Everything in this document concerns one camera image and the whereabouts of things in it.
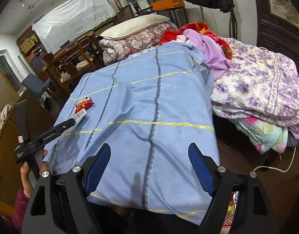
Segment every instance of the ceiling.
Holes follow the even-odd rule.
[[[0,14],[0,34],[19,36],[43,14],[67,0],[25,0],[22,7],[20,0],[10,0]],[[34,4],[36,11],[31,12],[29,6]]]

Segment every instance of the bracelet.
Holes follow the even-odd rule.
[[[25,196],[26,196],[28,199],[30,199],[30,196],[27,195],[25,189],[24,189],[24,194],[25,194]]]

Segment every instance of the white plastic sheet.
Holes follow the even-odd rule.
[[[115,16],[107,0],[68,0],[32,26],[48,52]]]

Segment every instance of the orange box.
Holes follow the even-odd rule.
[[[153,10],[160,11],[184,6],[183,0],[162,0],[152,3]]]

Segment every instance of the dark carved wooden panel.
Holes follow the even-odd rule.
[[[256,0],[258,13],[257,46],[291,58],[299,74],[299,28],[271,13],[269,0]]]

